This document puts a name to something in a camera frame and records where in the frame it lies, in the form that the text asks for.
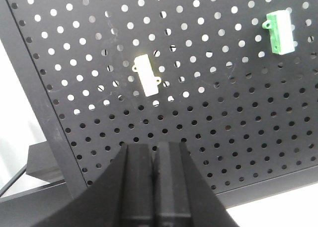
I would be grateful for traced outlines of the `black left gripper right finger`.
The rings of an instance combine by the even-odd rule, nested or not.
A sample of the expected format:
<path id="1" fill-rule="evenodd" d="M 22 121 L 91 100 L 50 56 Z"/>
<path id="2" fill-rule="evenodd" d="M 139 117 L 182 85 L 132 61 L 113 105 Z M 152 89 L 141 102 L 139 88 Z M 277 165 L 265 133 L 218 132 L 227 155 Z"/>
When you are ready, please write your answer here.
<path id="1" fill-rule="evenodd" d="M 157 226 L 191 226 L 191 211 L 178 143 L 159 143 L 154 171 Z"/>

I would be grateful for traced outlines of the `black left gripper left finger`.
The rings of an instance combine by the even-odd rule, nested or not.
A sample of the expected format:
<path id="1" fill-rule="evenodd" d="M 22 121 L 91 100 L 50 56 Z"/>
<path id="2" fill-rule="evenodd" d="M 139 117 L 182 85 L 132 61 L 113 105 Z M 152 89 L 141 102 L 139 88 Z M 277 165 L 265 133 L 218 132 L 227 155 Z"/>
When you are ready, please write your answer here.
<path id="1" fill-rule="evenodd" d="M 121 226 L 154 226 L 153 166 L 145 144 L 127 145 Z"/>

